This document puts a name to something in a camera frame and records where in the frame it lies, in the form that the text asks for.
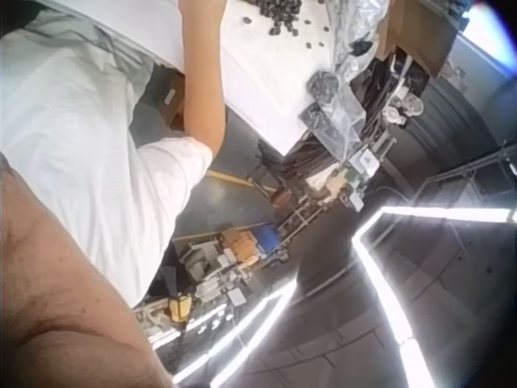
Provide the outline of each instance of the skin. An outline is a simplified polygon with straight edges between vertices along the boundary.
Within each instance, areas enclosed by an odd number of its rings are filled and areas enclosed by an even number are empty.
[[[182,0],[186,130],[214,154],[225,131],[225,0]],[[2,156],[2,383],[169,387],[123,299]]]
[[[221,20],[226,0],[183,0],[185,132],[215,157],[225,137],[221,82]]]

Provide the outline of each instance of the yellow line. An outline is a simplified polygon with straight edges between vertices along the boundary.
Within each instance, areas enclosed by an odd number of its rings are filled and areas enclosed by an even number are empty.
[[[270,224],[270,222],[259,222],[257,224],[251,224],[251,225],[246,225],[246,226],[239,226],[238,228],[235,228],[235,229],[237,229],[237,230],[251,229],[251,228],[255,228],[256,226],[261,226],[261,225],[266,225],[266,224]],[[189,239],[194,239],[194,238],[201,238],[201,237],[212,236],[214,234],[222,233],[222,232],[224,232],[227,229],[218,230],[217,232],[207,232],[207,233],[191,234],[190,236],[173,238],[172,241],[173,242],[177,242],[177,241],[182,241],[182,240],[189,240]]]
[[[225,180],[226,182],[241,184],[242,186],[247,186],[249,188],[254,188],[254,185],[250,182],[248,182],[245,179],[238,178],[236,176],[223,174],[222,172],[214,171],[214,170],[208,170],[207,176],[211,176],[212,178],[217,178],[221,180]],[[264,190],[268,192],[276,192],[275,188],[270,188],[268,186],[263,186]]]

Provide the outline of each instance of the blue object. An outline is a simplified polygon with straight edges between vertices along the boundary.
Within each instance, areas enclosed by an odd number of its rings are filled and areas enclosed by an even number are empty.
[[[265,255],[272,253],[281,243],[280,233],[272,224],[254,228],[251,233],[257,239],[258,248]]]

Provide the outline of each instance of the white t-shirt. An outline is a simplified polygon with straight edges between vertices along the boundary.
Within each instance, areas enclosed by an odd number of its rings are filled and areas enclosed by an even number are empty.
[[[210,149],[191,137],[135,147],[128,126],[152,62],[89,23],[44,12],[0,47],[1,151],[136,305]]]

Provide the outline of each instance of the fluorescent light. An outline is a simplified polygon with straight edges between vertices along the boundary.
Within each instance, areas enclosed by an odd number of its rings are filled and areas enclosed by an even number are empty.
[[[195,360],[193,363],[191,363],[188,367],[186,367],[185,369],[183,369],[181,372],[175,374],[173,377],[172,377],[172,382],[174,384],[178,384],[179,382],[181,382],[182,380],[184,380],[185,378],[189,377],[191,374],[193,374],[197,369],[201,368],[203,365],[205,365],[208,361],[208,354],[204,354],[203,356],[201,356],[200,358],[198,358],[197,360]]]
[[[355,248],[359,259],[376,290],[395,340],[398,344],[402,344],[413,335],[413,331],[411,330],[411,325],[407,320],[400,302],[397,300],[395,293],[391,287],[389,287],[388,282],[383,277],[382,272],[375,264],[375,261],[370,256],[368,250],[356,236],[352,238],[352,246]]]
[[[372,226],[374,226],[374,225],[375,225],[375,223],[376,223],[377,221],[379,221],[379,219],[380,219],[380,217],[382,216],[382,214],[383,214],[383,209],[379,210],[379,211],[378,211],[377,213],[375,213],[372,217],[370,217],[370,219],[369,219],[368,221],[366,221],[366,223],[365,223],[363,226],[361,226],[361,227],[359,228],[359,230],[357,230],[357,232],[355,232],[354,237],[355,237],[355,238],[361,238],[361,237],[363,237],[363,236],[364,236],[364,234],[365,234],[366,232],[368,232],[368,231],[372,228]]]
[[[476,208],[415,208],[411,206],[385,206],[361,226],[352,238],[354,247],[365,272],[372,282],[379,297],[380,304],[388,319],[395,340],[399,344],[402,364],[406,372],[409,388],[435,388],[416,339],[413,338],[411,325],[397,300],[395,292],[389,287],[375,260],[361,241],[380,217],[384,214],[444,218],[448,220],[507,223],[511,219],[517,223],[517,209],[476,209]]]
[[[223,369],[223,371],[212,380],[210,383],[210,388],[219,388],[222,384],[228,380],[232,374],[242,365],[245,359],[251,354],[251,349],[248,347],[243,348],[237,355],[237,357],[233,358]]]
[[[153,347],[153,350],[156,350],[156,349],[160,348],[161,346],[174,341],[175,339],[177,339],[180,336],[181,336],[181,333],[179,331],[176,331],[176,330],[170,331],[167,335],[164,335],[162,338],[155,340],[151,344],[151,346]]]
[[[508,221],[509,209],[475,209],[475,208],[414,208],[410,206],[385,206],[382,212],[400,216],[429,218],[446,218],[448,220],[498,222]]]
[[[262,326],[255,332],[254,336],[250,339],[250,342],[248,343],[248,348],[253,350],[263,341],[269,330],[273,327],[280,315],[284,312],[295,290],[296,282],[292,282],[289,288],[286,289],[285,294],[276,304],[275,309],[273,309],[273,311],[271,312],[271,314],[269,314]]]
[[[223,303],[222,305],[216,307],[212,311],[208,312],[207,314],[203,315],[202,317],[196,319],[194,322],[188,323],[187,325],[187,331],[194,330],[196,327],[202,325],[203,323],[207,322],[210,318],[214,317],[215,315],[219,314],[221,311],[223,311],[226,308],[226,303]]]
[[[286,294],[289,294],[289,298],[292,296],[292,293],[294,293],[294,290],[296,289],[296,280],[291,281],[284,287],[282,287],[280,290],[278,290],[276,293],[272,294],[275,295],[275,297],[282,297]],[[238,335],[240,335],[253,321],[259,314],[266,308],[267,303],[271,300],[271,295],[268,297],[265,297],[241,322],[237,324],[237,326],[230,331],[228,334],[223,336],[219,341],[217,341],[212,348],[205,353],[203,356],[198,358],[196,361],[194,361],[192,364],[190,364],[188,367],[186,367],[184,370],[182,370],[180,373],[177,373],[173,376],[172,382],[174,384],[180,383],[182,380],[193,374],[197,369],[201,368],[204,364],[208,362],[212,357],[214,357],[217,353],[219,353],[221,350],[226,348],[229,344],[232,343],[235,338],[237,338]],[[284,298],[280,299],[278,301],[278,304],[280,304]],[[271,316],[275,314],[276,308],[271,312],[271,314],[267,317],[266,322],[270,322],[272,319]]]
[[[257,348],[257,346],[263,341],[266,337],[269,330],[273,327],[275,322],[278,320],[280,315],[284,312],[287,307],[289,301],[291,300],[292,295],[296,289],[296,282],[290,283],[287,288],[285,294],[281,297],[278,303],[275,306],[275,309],[271,312],[271,314],[267,317],[266,321],[262,324],[262,326],[255,332],[253,337],[251,337],[250,342],[247,346],[245,346],[230,362],[226,365],[226,367],[218,373],[212,382],[210,383],[211,388],[219,388],[222,384],[226,382],[235,371],[246,361],[251,352]]]
[[[286,285],[284,285],[283,287],[280,287],[279,289],[277,289],[274,293],[271,293],[268,297],[266,297],[266,299],[268,301],[272,301],[273,299],[281,297],[282,295],[284,295],[285,293],[287,293],[291,290],[293,284],[295,285],[295,288],[296,288],[296,282],[294,280],[292,280],[289,283],[287,283]]]
[[[203,315],[202,317],[198,318],[197,320],[190,321],[187,324],[187,331],[194,330],[199,325],[208,321],[214,315],[219,314],[220,312],[224,311],[226,306],[227,306],[226,303],[223,303],[222,305],[216,307],[215,309],[213,309],[212,311]],[[176,340],[180,336],[181,336],[181,332],[177,331],[176,329],[170,329],[169,331],[164,331],[163,333],[158,333],[158,334],[151,336],[149,338],[149,342],[151,343],[153,350],[156,350],[156,349],[160,348],[161,346]]]
[[[400,347],[402,365],[409,388],[435,388],[426,361],[416,339],[409,339]]]

